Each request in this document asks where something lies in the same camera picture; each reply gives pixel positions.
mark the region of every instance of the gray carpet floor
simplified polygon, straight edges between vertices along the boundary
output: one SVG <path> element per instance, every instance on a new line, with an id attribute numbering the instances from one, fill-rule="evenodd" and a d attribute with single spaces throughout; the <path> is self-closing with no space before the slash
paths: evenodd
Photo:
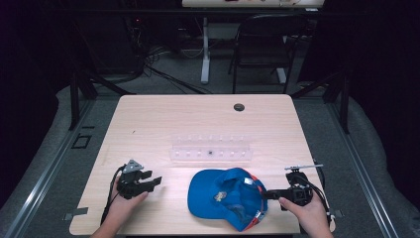
<path id="1" fill-rule="evenodd" d="M 152 67 L 214 94 L 231 93 L 232 76 L 227 74 L 231 51 L 224 48 L 223 44 L 224 42 L 217 42 L 213 45 L 210 82 L 206 85 L 199 82 L 202 55 L 195 58 L 185 55 L 198 55 L 198 52 L 160 54 L 154 58 Z M 300 56 L 296 65 L 302 64 L 306 48 L 305 44 L 300 46 Z M 300 89 L 296 83 L 298 71 L 299 66 L 292 74 L 288 93 Z M 115 75 L 107 78 L 120 79 Z M 255 72 L 244 69 L 240 71 L 239 78 L 238 91 L 241 93 L 278 93 L 281 89 L 280 86 L 264 85 L 266 82 L 277 80 L 269 71 Z M 138 94 L 193 93 L 188 89 L 180 87 L 181 90 L 175 87 L 173 82 L 151 74 L 147 69 L 135 80 L 118 85 Z M 67 130 L 70 125 L 69 89 L 65 88 L 57 95 L 60 105 L 53 125 L 25 176 L 0 211 L 1 237 L 15 234 L 10 230 L 14 227 L 13 222 L 16 222 L 16 218 L 22 213 L 22 208 L 37 181 L 57 157 L 61 157 L 62 162 L 56 166 L 56 174 L 49 178 L 46 194 L 33 208 L 33 215 L 25 220 L 19 234 L 22 237 L 73 237 L 68 232 L 71 221 L 63 220 L 63 217 L 77 207 L 119 98 L 115 92 L 100 84 L 96 84 L 95 87 L 99 92 L 95 101 L 88 101 L 80 96 L 83 116 L 78 127 L 71 132 Z M 316 89 L 304 98 L 295 99 L 294 104 L 311 154 L 324 165 L 325 192 L 330 205 L 345 215 L 336 219 L 335 237 L 420 237 L 413 228 L 416 225 L 413 218 L 418 217 L 419 213 L 394 188 L 392 179 L 386 172 L 386 155 L 381 142 L 362 108 L 351 100 L 351 133 L 344 135 L 337 124 L 338 107 L 336 104 L 325 104 L 320 98 L 323 92 L 323 88 Z M 72 148 L 76 135 L 90 137 L 85 149 Z M 360 178 L 360 168 L 355 167 L 355 157 L 366 169 L 367 182 L 373 185 L 379 203 L 372 203 L 369 199 L 371 191 L 364 187 L 366 178 Z M 388 233 L 390 235 L 386 235 L 387 232 L 380 225 L 382 218 L 377 217 L 374 212 L 377 205 L 386 211 L 388 217 L 385 219 L 389 219 L 394 228 L 394 231 Z"/>

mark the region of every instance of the chair seat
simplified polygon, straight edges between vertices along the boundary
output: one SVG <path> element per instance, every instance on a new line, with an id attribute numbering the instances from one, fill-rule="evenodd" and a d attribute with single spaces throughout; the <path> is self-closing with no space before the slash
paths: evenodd
<path id="1" fill-rule="evenodd" d="M 290 62 L 282 39 L 241 39 L 238 56 L 240 67 L 286 67 Z"/>

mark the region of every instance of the white desk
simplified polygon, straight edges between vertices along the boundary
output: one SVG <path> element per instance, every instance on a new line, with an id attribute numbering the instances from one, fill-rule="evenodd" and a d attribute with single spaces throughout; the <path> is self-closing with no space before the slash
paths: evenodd
<path id="1" fill-rule="evenodd" d="M 234 110 L 236 103 L 244 111 Z M 254 154 L 250 162 L 176 163 L 170 159 L 173 135 L 246 136 Z M 73 217 L 70 232 L 89 235 L 98 227 L 114 172 L 130 159 L 162 176 L 126 225 L 126 235 L 239 234 L 225 220 L 200 219 L 187 208 L 192 177 L 209 168 L 242 167 L 267 189 L 289 184 L 285 167 L 313 165 L 292 100 L 287 95 L 130 95 L 123 96 L 112 118 L 78 208 L 87 214 Z M 308 179 L 321 187 L 315 169 Z M 297 219 L 268 201 L 260 224 L 243 234 L 299 233 Z"/>
<path id="2" fill-rule="evenodd" d="M 322 8 L 324 0 L 182 0 L 182 7 L 188 8 Z M 201 68 L 201 83 L 209 82 L 210 53 L 208 48 L 208 22 L 203 21 L 203 66 Z M 285 82 L 283 69 L 277 69 L 280 82 Z"/>

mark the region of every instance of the table top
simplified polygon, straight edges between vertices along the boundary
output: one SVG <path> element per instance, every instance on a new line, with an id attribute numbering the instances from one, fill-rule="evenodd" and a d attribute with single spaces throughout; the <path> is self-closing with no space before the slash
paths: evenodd
<path id="1" fill-rule="evenodd" d="M 322 8 L 324 0 L 182 0 L 183 7 L 197 8 Z"/>
<path id="2" fill-rule="evenodd" d="M 234 109 L 242 104 L 243 111 Z M 180 161 L 171 158 L 174 136 L 247 138 L 250 160 Z M 73 235 L 92 234 L 98 227 L 114 172 L 135 160 L 162 177 L 148 198 L 120 230 L 126 235 L 238 234 L 225 220 L 201 219 L 187 207 L 192 177 L 201 170 L 241 167 L 266 189 L 286 189 L 284 168 L 313 165 L 293 102 L 287 95 L 127 95 L 120 99 L 73 217 Z M 308 179 L 321 187 L 315 169 Z M 243 234 L 299 233 L 297 219 L 281 211 L 276 200 L 260 224 Z"/>

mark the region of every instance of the person's right hand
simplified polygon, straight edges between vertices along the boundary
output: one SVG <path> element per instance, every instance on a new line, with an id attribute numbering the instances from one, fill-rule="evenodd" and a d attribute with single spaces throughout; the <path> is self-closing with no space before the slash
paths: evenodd
<path id="1" fill-rule="evenodd" d="M 327 213 L 322 204 L 321 198 L 316 192 L 313 193 L 311 202 L 305 206 L 296 205 L 284 197 L 281 197 L 278 201 L 284 208 L 297 217 L 300 225 L 310 237 L 333 237 L 328 225 Z"/>

